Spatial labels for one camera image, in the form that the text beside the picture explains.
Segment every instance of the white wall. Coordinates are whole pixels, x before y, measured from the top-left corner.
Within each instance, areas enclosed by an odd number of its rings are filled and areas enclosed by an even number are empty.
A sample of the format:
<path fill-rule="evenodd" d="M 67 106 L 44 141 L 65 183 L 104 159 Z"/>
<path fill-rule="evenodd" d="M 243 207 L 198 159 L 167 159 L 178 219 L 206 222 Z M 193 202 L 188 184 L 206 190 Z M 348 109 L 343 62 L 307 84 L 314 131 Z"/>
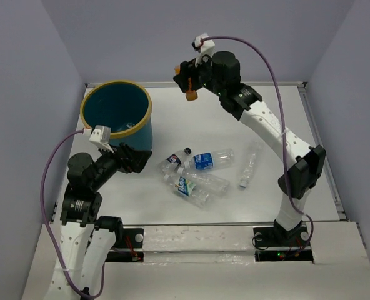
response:
<path fill-rule="evenodd" d="M 172 81 L 174 66 L 195 56 L 204 32 L 257 45 L 281 81 L 307 81 L 353 0 L 42 0 L 86 82 L 116 78 Z M 245 80 L 269 81 L 250 49 L 234 51 Z"/>
<path fill-rule="evenodd" d="M 43 167 L 75 128 L 83 92 L 41 2 L 0 0 L 0 300 L 21 299 L 41 227 Z M 48 177 L 49 211 L 67 155 Z"/>
<path fill-rule="evenodd" d="M 346 214 L 370 258 L 370 0 L 357 0 L 309 84 L 311 102 Z"/>

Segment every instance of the robotic arm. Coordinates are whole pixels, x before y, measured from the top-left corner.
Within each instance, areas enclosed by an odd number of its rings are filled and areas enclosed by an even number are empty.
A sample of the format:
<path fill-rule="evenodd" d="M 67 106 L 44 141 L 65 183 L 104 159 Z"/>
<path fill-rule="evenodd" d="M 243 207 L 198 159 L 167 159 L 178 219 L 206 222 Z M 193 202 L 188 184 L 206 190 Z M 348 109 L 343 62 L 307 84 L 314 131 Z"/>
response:
<path fill-rule="evenodd" d="M 59 260 L 44 300 L 78 300 L 78 292 L 66 280 L 85 295 L 95 295 L 95 285 L 110 249 L 123 239 L 121 218 L 101 216 L 98 218 L 102 197 L 98 190 L 116 172 L 140 173 L 150 158 L 151 151 L 136 151 L 121 144 L 108 144 L 110 129 L 96 126 L 89 140 L 95 144 L 101 156 L 97 161 L 85 152 L 77 153 L 68 161 L 69 184 L 64 193 L 61 213 L 59 247 L 65 262 L 63 269 Z"/>
<path fill-rule="evenodd" d="M 283 159 L 283 134 L 286 134 L 286 159 L 290 166 L 287 173 L 291 180 L 291 192 L 295 206 L 303 210 L 309 190 L 320 177 L 326 152 L 320 145 L 310 146 L 292 131 L 281 129 L 278 118 L 270 111 L 261 95 L 241 82 L 240 63 L 228 51 L 214 53 L 214 42 L 202 42 L 207 34 L 198 36 L 192 46 L 199 55 L 182 62 L 175 68 L 174 81 L 186 94 L 188 101 L 197 99 L 197 90 L 206 88 L 219 97 L 221 106 L 238 121 L 255 131 L 271 149 Z M 273 235 L 280 243 L 289 242 L 300 233 L 302 216 L 289 202 L 285 179 L 278 184 L 284 193 L 280 212 L 274 221 Z"/>

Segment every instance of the bottle label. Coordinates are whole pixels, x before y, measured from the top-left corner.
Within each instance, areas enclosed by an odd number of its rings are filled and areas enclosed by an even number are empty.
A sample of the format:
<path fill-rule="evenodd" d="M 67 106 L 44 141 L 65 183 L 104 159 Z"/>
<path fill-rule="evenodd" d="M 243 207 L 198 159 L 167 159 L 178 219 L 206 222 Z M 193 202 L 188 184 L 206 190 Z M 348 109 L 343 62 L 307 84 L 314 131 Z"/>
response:
<path fill-rule="evenodd" d="M 196 184 L 190 180 L 187 180 L 183 177 L 179 178 L 178 181 L 178 191 L 187 197 L 192 194 L 193 189 L 196 187 Z"/>
<path fill-rule="evenodd" d="M 213 167 L 213 157 L 209 152 L 195 155 L 194 162 L 195 168 L 198 170 L 211 169 Z"/>
<path fill-rule="evenodd" d="M 175 154 L 172 154 L 170 157 L 167 157 L 167 160 L 170 162 L 170 163 L 177 163 L 177 164 L 181 164 L 181 160 L 178 158 L 178 156 L 176 156 Z"/>

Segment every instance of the clear plastic bottle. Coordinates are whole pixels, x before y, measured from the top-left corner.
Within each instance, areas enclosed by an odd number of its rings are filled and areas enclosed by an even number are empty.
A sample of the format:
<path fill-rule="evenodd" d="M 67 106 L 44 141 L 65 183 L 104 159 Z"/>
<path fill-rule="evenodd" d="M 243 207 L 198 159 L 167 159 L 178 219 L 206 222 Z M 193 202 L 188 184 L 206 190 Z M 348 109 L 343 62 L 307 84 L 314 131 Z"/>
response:
<path fill-rule="evenodd" d="M 219 169 L 228 167 L 233 162 L 234 151 L 232 149 L 224 149 L 195 155 L 190 161 L 184 163 L 184 167 L 196 170 Z"/>
<path fill-rule="evenodd" d="M 211 195 L 207 191 L 185 177 L 167 174 L 164 176 L 164 182 L 175 194 L 199 208 L 203 208 L 211 200 Z"/>
<path fill-rule="evenodd" d="M 239 187 L 246 189 L 249 181 L 252 179 L 253 174 L 256 170 L 256 163 L 259 159 L 261 150 L 264 144 L 261 141 L 254 141 L 252 146 L 247 150 L 246 166 L 241 173 L 239 178 Z"/>
<path fill-rule="evenodd" d="M 218 196 L 222 196 L 228 192 L 230 182 L 213 174 L 185 169 L 184 167 L 179 167 L 177 173 L 178 175 L 193 181 L 206 191 Z"/>
<path fill-rule="evenodd" d="M 188 147 L 183 150 L 179 150 L 160 162 L 157 167 L 163 174 L 169 174 L 173 172 L 176 167 L 182 164 L 186 160 L 186 156 L 191 153 L 192 151 Z"/>

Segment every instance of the white cable clip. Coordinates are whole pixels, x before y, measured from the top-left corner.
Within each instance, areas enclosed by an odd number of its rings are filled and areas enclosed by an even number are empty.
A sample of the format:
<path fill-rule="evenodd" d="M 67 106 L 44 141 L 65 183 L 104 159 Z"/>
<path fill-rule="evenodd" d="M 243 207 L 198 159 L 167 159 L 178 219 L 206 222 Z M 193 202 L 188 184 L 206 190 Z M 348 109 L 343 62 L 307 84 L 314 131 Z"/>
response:
<path fill-rule="evenodd" d="M 211 40 L 201 42 L 201 39 L 208 38 L 208 37 L 209 37 L 208 34 L 204 33 L 198 36 L 193 42 L 194 48 L 197 49 L 197 51 L 199 52 L 199 55 L 197 56 L 195 60 L 196 67 L 198 66 L 198 64 L 201 63 L 203 56 L 205 55 L 208 55 L 210 57 L 213 56 L 214 47 L 216 44 Z"/>
<path fill-rule="evenodd" d="M 109 145 L 111 128 L 107 126 L 97 125 L 91 136 L 89 137 L 89 142 L 97 146 L 99 149 L 114 152 Z"/>
<path fill-rule="evenodd" d="M 285 129 L 278 137 L 281 138 L 284 134 L 286 134 L 289 131 L 289 129 Z"/>

